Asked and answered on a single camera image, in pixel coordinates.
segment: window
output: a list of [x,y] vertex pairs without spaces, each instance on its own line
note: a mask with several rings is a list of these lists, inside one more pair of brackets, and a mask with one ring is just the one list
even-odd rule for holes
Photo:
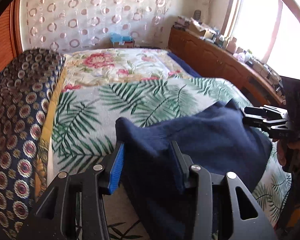
[[237,0],[228,35],[279,75],[300,79],[300,23],[281,0]]

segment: wooden cabinet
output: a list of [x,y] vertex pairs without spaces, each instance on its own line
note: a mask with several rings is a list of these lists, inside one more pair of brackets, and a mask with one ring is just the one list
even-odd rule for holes
[[203,41],[190,33],[172,28],[169,49],[203,77],[224,78],[244,95],[254,99],[257,106],[279,106],[282,98],[253,69],[238,62],[227,51]]

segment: floral blanket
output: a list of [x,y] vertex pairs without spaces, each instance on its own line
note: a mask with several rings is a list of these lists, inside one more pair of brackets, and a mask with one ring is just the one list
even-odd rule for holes
[[[251,103],[230,82],[219,78],[147,80],[109,83],[60,95],[52,133],[54,175],[83,172],[110,154],[116,143],[115,120],[126,117],[140,127],[196,114],[216,101],[234,98],[240,107]],[[265,173],[253,192],[274,226],[284,207],[291,174],[282,171],[276,143]],[[124,188],[105,196],[111,239],[149,239]]]
[[64,91],[112,82],[191,78],[161,49],[97,49],[67,54]]

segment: human hand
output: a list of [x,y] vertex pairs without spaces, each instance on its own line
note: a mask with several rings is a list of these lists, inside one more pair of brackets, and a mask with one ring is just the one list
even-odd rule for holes
[[[287,145],[290,149],[299,150],[298,163],[300,163],[300,141],[293,142],[293,143],[288,143]],[[278,158],[278,162],[281,166],[285,166],[286,163],[287,163],[287,160],[286,160],[284,155],[285,155],[285,152],[283,151],[281,141],[279,140],[278,143],[277,143],[277,158]]]

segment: navy blue cloth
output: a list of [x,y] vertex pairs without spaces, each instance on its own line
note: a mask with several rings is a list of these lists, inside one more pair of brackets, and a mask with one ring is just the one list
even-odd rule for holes
[[192,75],[193,77],[202,77],[196,71],[194,71],[186,62],[174,55],[172,52],[168,52],[168,56],[172,58],[175,62],[177,62],[188,74]]
[[183,239],[194,216],[194,192],[179,190],[182,182],[175,180],[178,169],[172,167],[170,141],[177,141],[182,153],[209,172],[234,171],[250,191],[260,181],[272,149],[265,135],[242,124],[234,100],[145,128],[119,118],[116,135],[126,149],[123,185],[152,239]]

